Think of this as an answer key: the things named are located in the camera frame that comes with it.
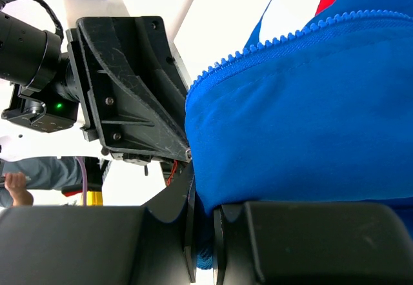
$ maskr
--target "zipper teeth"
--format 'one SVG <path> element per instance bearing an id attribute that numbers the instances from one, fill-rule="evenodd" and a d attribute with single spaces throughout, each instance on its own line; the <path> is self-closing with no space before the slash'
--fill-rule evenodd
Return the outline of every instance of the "zipper teeth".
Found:
<path id="1" fill-rule="evenodd" d="M 222 58 L 221 62 L 215 62 L 214 66 L 209 66 L 208 70 L 203 71 L 201 75 L 198 76 L 198 78 L 192 83 L 192 86 L 190 87 L 188 96 L 191 94 L 193 89 L 203 80 L 205 80 L 207 77 L 210 77 L 211 75 L 217 73 L 218 71 L 222 70 L 223 68 L 230 66 L 242 59 L 244 59 L 246 56 L 253 54 L 257 51 L 262 51 L 267 48 L 273 48 L 275 46 L 281 45 L 285 42 L 295 40 L 297 38 L 301 38 L 304 35 L 311 34 L 313 32 L 317 32 L 320 29 L 323 29 L 325 27 L 345 22 L 345 21 L 351 21 L 354 19 L 361 19 L 361 18 L 366 18 L 366 17 L 388 17 L 388 18 L 403 18 L 403 19 L 408 19 L 410 21 L 413 21 L 413 18 L 406 15 L 402 14 L 399 12 L 393 12 L 393 11 L 387 11 L 387 10 L 365 10 L 365 11 L 351 11 L 350 13 L 345 12 L 342 15 L 336 14 L 333 18 L 328 17 L 324 21 L 321 20 L 316 23 L 312 23 L 310 27 L 304 27 L 302 30 L 297 30 L 295 34 L 289 33 L 287 36 L 282 35 L 279 39 L 278 38 L 273 38 L 272 41 L 266 40 L 265 43 L 259 42 L 257 45 L 251 45 L 250 48 L 244 48 L 242 53 L 240 51 L 235 52 L 235 56 L 230 54 L 228 55 L 228 59 Z"/>

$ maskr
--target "blue jacket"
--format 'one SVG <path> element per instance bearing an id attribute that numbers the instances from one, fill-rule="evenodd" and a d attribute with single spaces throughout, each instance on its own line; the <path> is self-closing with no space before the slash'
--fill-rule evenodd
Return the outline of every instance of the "blue jacket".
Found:
<path id="1" fill-rule="evenodd" d="M 304 29 L 199 76 L 186 133 L 204 211 L 264 201 L 378 201 L 413 232 L 413 0 L 337 0 Z"/>

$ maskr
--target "blue zipper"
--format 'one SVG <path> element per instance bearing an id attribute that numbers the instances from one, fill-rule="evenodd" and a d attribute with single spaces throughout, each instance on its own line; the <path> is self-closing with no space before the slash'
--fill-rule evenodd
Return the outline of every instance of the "blue zipper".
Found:
<path id="1" fill-rule="evenodd" d="M 237 51 L 235 56 L 229 55 L 228 59 L 222 58 L 220 63 L 209 66 L 208 71 L 204 71 L 192 84 L 186 98 L 186 107 L 190 105 L 196 90 L 208 90 L 226 79 L 245 71 L 253 66 L 264 63 L 273 58 L 291 54 L 296 50 L 320 43 L 331 38 L 371 28 L 413 28 L 413 18 L 393 11 L 387 10 L 365 10 L 336 15 L 334 18 L 328 17 L 318 24 L 311 24 L 302 30 L 297 30 L 295 34 L 282 35 L 279 39 L 251 45 L 244 48 L 242 53 Z"/>

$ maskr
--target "bolt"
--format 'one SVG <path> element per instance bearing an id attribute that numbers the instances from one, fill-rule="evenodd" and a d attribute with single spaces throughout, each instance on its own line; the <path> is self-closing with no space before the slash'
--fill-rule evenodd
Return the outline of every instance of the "bolt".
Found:
<path id="1" fill-rule="evenodd" d="M 192 160 L 192 152 L 190 148 L 187 148 L 185 151 L 185 156 L 186 156 L 186 160 L 187 161 L 191 161 Z"/>
<path id="2" fill-rule="evenodd" d="M 119 141 L 120 139 L 122 139 L 122 135 L 119 132 L 114 133 L 114 135 L 112 136 L 112 138 L 115 141 Z"/>
<path id="3" fill-rule="evenodd" d="M 107 156 L 107 155 L 109 155 L 109 153 L 110 153 L 110 151 L 109 151 L 107 148 L 102 148 L 101 154 L 102 154 L 103 156 Z"/>
<path id="4" fill-rule="evenodd" d="M 106 103 L 108 106 L 113 106 L 114 103 L 115 103 L 115 99 L 113 99 L 112 97 L 107 97 L 107 98 L 105 99 L 105 103 Z"/>

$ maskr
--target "person's arm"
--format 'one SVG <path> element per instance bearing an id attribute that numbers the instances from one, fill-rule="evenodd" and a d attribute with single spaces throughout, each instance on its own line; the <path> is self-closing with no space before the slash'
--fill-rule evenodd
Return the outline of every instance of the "person's arm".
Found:
<path id="1" fill-rule="evenodd" d="M 33 195 L 26 189 L 26 177 L 23 173 L 6 174 L 5 188 L 13 198 L 13 206 L 33 205 Z"/>

